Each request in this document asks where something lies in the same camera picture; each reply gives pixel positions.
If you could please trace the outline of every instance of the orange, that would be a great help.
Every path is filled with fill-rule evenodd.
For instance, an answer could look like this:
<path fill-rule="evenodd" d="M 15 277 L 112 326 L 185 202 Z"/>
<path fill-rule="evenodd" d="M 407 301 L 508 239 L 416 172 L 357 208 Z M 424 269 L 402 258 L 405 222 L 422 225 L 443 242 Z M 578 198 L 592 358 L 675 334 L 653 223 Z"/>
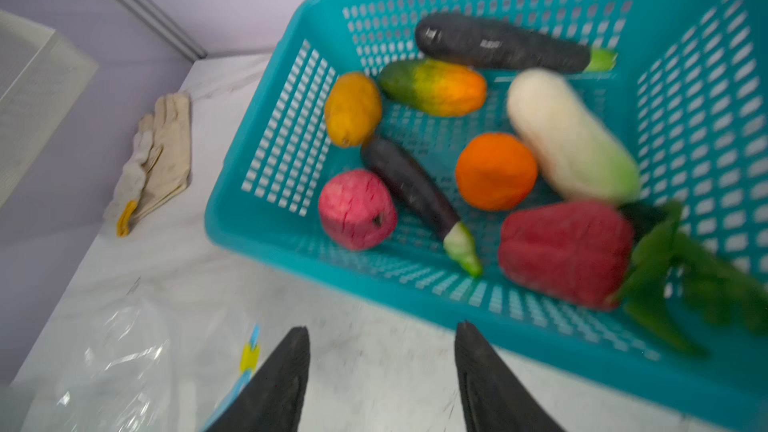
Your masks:
<path fill-rule="evenodd" d="M 458 193 L 472 206 L 493 212 L 519 204 L 538 176 L 536 159 L 512 134 L 475 137 L 456 163 Z"/>

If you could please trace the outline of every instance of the white countertop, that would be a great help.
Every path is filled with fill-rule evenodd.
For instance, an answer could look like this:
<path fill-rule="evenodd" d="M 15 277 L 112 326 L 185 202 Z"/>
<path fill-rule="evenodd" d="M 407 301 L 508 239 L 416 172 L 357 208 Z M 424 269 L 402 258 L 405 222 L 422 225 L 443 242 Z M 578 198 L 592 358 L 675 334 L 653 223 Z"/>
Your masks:
<path fill-rule="evenodd" d="M 96 237 L 15 383 L 55 377 L 80 334 L 69 319 L 125 296 L 141 278 L 169 296 L 239 301 L 262 328 L 263 358 L 291 327 L 307 326 L 312 360 L 300 430 L 464 431 L 452 331 L 226 252 L 206 238 L 208 196 L 268 60 L 194 64 L 181 87 L 192 98 L 190 187 L 128 237 Z M 502 357 L 568 432 L 716 430 L 522 356 Z"/>

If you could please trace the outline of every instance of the toy vegetable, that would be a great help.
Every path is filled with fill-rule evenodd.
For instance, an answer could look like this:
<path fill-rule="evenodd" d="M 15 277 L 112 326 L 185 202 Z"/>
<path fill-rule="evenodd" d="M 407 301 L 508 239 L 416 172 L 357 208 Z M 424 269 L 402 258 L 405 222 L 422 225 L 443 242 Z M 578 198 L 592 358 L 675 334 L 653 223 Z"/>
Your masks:
<path fill-rule="evenodd" d="M 437 117 L 459 117 L 482 107 L 488 85 L 474 70 L 432 59 L 392 62 L 379 73 L 387 96 Z"/>
<path fill-rule="evenodd" d="M 683 271 L 683 303 L 707 323 L 723 326 L 738 317 L 752 334 L 768 334 L 768 292 L 754 277 L 677 230 L 681 203 L 670 201 L 663 207 L 633 204 L 621 211 L 637 231 L 650 228 L 632 251 L 628 278 L 615 294 L 624 300 L 627 315 L 673 349 L 706 356 L 707 350 L 667 311 L 664 286 L 670 267 L 677 265 Z"/>
<path fill-rule="evenodd" d="M 634 231 L 598 201 L 562 202 L 515 212 L 504 220 L 498 264 L 506 278 L 572 304 L 598 310 L 612 297 L 629 265 Z"/>
<path fill-rule="evenodd" d="M 520 72 L 509 87 L 507 114 L 542 175 L 563 197 L 615 205 L 638 198 L 638 164 L 559 74 Z"/>
<path fill-rule="evenodd" d="M 475 137 L 456 163 L 458 193 L 470 206 L 485 211 L 519 204 L 533 189 L 537 175 L 531 151 L 501 132 Z"/>
<path fill-rule="evenodd" d="M 362 163 L 384 181 L 393 196 L 403 201 L 435 231 L 450 258 L 473 277 L 482 274 L 475 239 L 456 210 L 415 158 L 399 145 L 379 136 L 362 144 Z"/>
<path fill-rule="evenodd" d="M 480 69 L 597 72 L 611 70 L 616 63 L 611 50 L 555 39 L 497 19 L 450 12 L 427 15 L 414 35 L 428 56 Z"/>

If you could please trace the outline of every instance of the eggplant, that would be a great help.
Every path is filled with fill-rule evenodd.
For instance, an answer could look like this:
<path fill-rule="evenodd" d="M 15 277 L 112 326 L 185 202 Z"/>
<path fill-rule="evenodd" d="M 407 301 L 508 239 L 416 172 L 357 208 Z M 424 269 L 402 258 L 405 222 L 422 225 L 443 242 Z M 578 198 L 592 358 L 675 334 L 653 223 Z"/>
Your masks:
<path fill-rule="evenodd" d="M 430 14 L 416 25 L 416 45 L 433 59 L 480 69 L 544 67 L 562 73 L 611 70 L 616 53 L 526 30 L 496 19 Z"/>
<path fill-rule="evenodd" d="M 482 274 L 475 239 L 456 210 L 408 151 L 378 135 L 360 148 L 362 164 L 375 173 L 389 193 L 405 203 L 442 241 L 448 256 L 473 277 Z"/>

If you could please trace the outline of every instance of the white radish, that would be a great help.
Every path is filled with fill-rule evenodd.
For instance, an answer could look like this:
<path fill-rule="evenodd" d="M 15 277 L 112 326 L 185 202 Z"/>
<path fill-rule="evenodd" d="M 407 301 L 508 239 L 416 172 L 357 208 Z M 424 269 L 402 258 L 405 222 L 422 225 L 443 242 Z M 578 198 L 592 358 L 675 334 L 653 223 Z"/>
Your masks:
<path fill-rule="evenodd" d="M 542 175 L 564 198 L 615 205 L 637 200 L 638 164 L 561 75 L 520 72 L 509 87 L 507 115 Z"/>

